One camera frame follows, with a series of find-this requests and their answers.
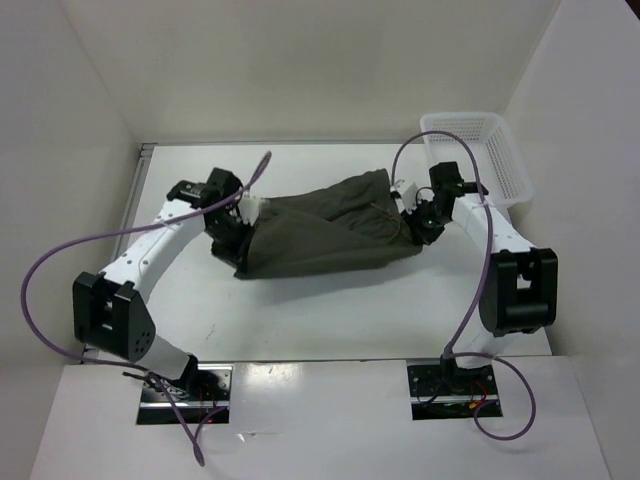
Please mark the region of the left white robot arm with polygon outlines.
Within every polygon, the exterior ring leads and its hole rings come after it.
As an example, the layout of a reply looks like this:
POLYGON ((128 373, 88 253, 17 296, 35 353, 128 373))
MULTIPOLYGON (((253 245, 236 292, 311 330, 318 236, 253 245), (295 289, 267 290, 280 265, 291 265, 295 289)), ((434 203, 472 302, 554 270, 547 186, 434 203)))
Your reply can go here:
POLYGON ((223 169, 213 169, 204 183, 178 182, 152 230, 101 272, 83 272, 74 281, 76 339, 157 374, 180 400, 211 384, 194 355, 160 336, 146 303, 169 266, 201 234, 211 237, 222 260, 239 264, 262 204, 223 169))

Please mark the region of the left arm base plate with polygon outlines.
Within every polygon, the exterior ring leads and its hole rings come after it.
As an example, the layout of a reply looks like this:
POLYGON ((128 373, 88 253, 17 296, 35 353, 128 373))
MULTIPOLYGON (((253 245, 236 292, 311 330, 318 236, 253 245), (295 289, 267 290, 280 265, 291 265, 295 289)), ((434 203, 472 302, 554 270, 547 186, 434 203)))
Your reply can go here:
POLYGON ((200 370, 204 383, 187 393, 161 379, 144 382, 138 404, 136 424, 140 426, 178 424, 171 402, 174 402, 187 425, 228 424, 231 413, 231 365, 205 365, 200 370))

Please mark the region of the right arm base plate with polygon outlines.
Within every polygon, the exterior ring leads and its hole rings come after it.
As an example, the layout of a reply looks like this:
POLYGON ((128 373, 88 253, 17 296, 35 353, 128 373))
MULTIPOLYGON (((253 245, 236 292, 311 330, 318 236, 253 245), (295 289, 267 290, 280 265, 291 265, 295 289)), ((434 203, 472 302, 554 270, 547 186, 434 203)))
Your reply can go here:
POLYGON ((444 373, 439 360, 406 365, 412 418, 419 420, 502 417, 493 368, 460 369, 444 373))

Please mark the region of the olive green shorts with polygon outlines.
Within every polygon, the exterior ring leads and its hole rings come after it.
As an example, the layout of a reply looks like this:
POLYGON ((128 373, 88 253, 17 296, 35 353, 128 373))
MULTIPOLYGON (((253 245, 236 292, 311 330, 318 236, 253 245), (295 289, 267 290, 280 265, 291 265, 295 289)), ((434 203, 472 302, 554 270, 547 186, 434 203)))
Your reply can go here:
POLYGON ((422 252, 384 169, 306 194, 268 199, 235 277, 306 277, 385 267, 422 252))

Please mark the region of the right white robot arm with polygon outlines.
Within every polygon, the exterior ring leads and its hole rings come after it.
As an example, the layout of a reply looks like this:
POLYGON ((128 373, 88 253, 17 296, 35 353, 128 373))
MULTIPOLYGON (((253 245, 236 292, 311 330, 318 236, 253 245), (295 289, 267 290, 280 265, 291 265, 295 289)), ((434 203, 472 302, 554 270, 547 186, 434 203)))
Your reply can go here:
POLYGON ((415 184, 394 184, 394 198, 415 242, 431 245, 455 224, 483 254, 471 306, 439 361, 440 385, 460 393, 504 350, 508 336, 531 335, 555 322, 558 257, 517 232, 481 183, 462 179, 457 163, 440 163, 429 177, 429 200, 415 184))

